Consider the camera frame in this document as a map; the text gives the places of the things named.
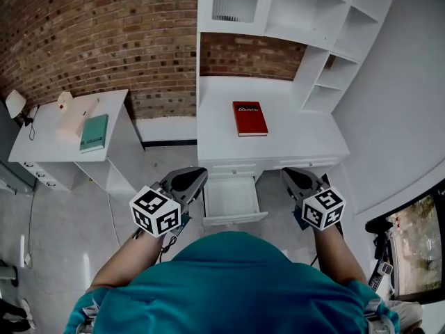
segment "forearm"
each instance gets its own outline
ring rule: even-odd
[[[98,287],[127,286],[142,271],[156,264],[164,236],[155,238],[142,232],[137,239],[128,239],[100,269],[89,290]]]
[[[340,285],[347,285],[352,280],[367,285],[362,268],[334,225],[324,231],[314,229],[314,235],[318,263],[324,274]]]

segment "white cabinet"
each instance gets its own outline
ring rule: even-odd
[[[55,191],[70,191],[76,177],[81,174],[79,168],[71,162],[20,162],[43,185]]]

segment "apriltag cube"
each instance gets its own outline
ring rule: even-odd
[[[134,223],[154,237],[181,225],[181,205],[148,186],[130,200],[130,208]]]
[[[302,219],[314,228],[324,230],[338,223],[346,201],[334,186],[303,200]]]

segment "baseboard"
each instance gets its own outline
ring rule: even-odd
[[[197,140],[143,141],[141,143],[144,148],[153,148],[158,146],[197,145]]]
[[[170,116],[154,119],[133,120],[140,142],[153,146],[157,142],[171,141],[168,145],[196,145],[196,118],[191,116]]]

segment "tiled floor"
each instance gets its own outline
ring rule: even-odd
[[[148,148],[141,176],[145,184],[151,185],[173,169],[196,164],[195,146]],[[193,203],[193,220],[163,260],[171,259],[206,234],[239,230],[287,250],[294,262],[311,262],[316,253],[314,236],[310,229],[301,231],[293,219],[293,201],[281,185],[279,173],[265,172],[257,182],[257,194],[260,209],[269,211],[258,223],[204,229],[202,203]],[[136,229],[129,213],[129,199],[111,196],[121,243]],[[0,258],[17,266],[20,236],[28,233],[31,201],[32,196],[12,196],[0,191]],[[38,187],[31,221],[33,268],[19,270],[17,290],[5,283],[0,283],[0,290],[6,300],[28,299],[37,324],[34,333],[62,333],[74,303],[117,249],[107,194],[95,183],[84,180],[71,193]]]

